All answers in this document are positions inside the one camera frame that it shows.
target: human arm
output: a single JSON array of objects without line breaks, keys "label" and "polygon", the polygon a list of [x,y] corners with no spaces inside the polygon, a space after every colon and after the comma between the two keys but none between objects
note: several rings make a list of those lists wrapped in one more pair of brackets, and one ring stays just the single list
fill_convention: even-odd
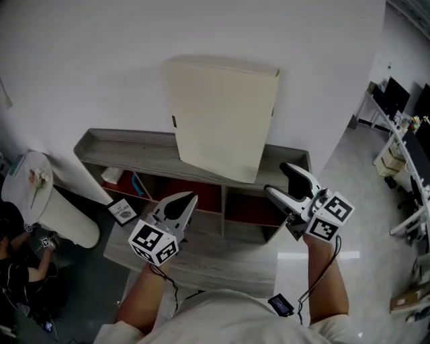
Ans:
[{"label": "human arm", "polygon": [[29,232],[21,233],[20,235],[16,236],[11,240],[11,246],[13,250],[16,252],[18,249],[24,244],[29,238],[31,237],[31,234]]},{"label": "human arm", "polygon": [[[303,239],[308,245],[308,283],[310,288],[329,264],[334,250],[332,244],[313,236],[304,235]],[[310,324],[331,316],[348,314],[348,296],[336,259],[310,294],[309,311]]]},{"label": "human arm", "polygon": [[28,281],[37,282],[41,281],[46,277],[46,272],[49,268],[49,263],[51,261],[53,248],[47,247],[43,252],[43,256],[40,260],[39,267],[37,269],[33,267],[28,268]]},{"label": "human arm", "polygon": [[[171,259],[159,269],[168,275],[170,264]],[[144,266],[116,315],[116,321],[124,321],[144,335],[149,334],[154,327],[166,283],[165,279],[153,273],[149,266]]]}]

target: white shirt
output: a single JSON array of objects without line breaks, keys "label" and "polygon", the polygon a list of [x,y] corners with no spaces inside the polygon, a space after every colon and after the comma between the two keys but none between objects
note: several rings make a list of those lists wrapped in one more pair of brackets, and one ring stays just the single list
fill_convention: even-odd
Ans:
[{"label": "white shirt", "polygon": [[173,319],[147,336],[124,322],[103,325],[94,344],[350,344],[358,342],[347,315],[311,326],[278,316],[269,305],[240,292],[205,292],[184,301]]}]

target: white wall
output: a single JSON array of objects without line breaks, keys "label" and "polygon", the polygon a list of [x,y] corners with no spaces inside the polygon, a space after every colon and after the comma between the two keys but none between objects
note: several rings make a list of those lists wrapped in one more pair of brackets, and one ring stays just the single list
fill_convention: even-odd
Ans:
[{"label": "white wall", "polygon": [[308,150],[319,173],[366,87],[384,6],[384,0],[7,1],[0,75],[14,107],[0,121],[3,146],[47,153],[73,191],[106,202],[73,155],[78,139],[88,128],[172,132],[160,63],[177,54],[213,54],[281,68],[267,142]]},{"label": "white wall", "polygon": [[[369,81],[380,83],[393,77],[411,97],[404,112],[413,116],[413,108],[426,83],[430,85],[430,40],[408,19],[387,6],[378,52],[370,71]],[[363,110],[361,119],[371,120],[370,108]],[[378,124],[387,126],[382,119]]]}]

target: white round table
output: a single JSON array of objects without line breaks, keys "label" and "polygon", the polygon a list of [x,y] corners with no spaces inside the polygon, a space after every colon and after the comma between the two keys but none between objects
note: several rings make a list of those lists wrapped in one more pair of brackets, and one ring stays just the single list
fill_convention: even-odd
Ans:
[{"label": "white round table", "polygon": [[[49,180],[36,197],[30,182],[30,170],[42,170]],[[96,246],[100,231],[96,223],[82,214],[53,188],[54,175],[49,160],[43,153],[29,152],[14,176],[7,174],[1,190],[4,202],[13,203],[26,224],[43,224],[60,236],[85,248]]]}]

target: office chair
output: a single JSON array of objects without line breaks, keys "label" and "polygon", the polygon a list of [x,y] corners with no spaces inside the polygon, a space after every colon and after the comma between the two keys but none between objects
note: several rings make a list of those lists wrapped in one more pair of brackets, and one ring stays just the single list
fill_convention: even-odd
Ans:
[{"label": "office chair", "polygon": [[423,206],[423,201],[421,199],[421,194],[418,189],[418,184],[415,181],[415,179],[413,179],[412,176],[411,176],[411,186],[412,186],[411,192],[407,192],[402,186],[398,187],[397,191],[403,192],[406,196],[406,200],[397,206],[398,209],[401,209],[406,204],[408,204],[413,211],[418,210],[419,206]]}]

